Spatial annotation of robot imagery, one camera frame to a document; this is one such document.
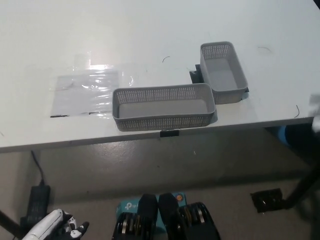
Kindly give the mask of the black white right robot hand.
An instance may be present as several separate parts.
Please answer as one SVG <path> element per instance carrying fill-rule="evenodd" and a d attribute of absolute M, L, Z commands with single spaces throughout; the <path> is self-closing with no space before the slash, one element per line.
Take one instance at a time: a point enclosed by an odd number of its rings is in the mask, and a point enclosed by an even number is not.
<path fill-rule="evenodd" d="M 320 134 L 320 94 L 312 94 L 309 98 L 309 115 L 312 119 L 312 130 Z"/>

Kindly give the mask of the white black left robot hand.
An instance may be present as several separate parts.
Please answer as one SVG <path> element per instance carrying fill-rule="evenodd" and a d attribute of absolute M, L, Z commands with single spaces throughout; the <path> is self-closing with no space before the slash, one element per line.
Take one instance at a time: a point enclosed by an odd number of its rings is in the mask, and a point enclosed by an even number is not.
<path fill-rule="evenodd" d="M 62 209 L 55 209 L 39 221 L 22 240 L 80 240 L 90 223 L 77 225 L 74 216 Z"/>

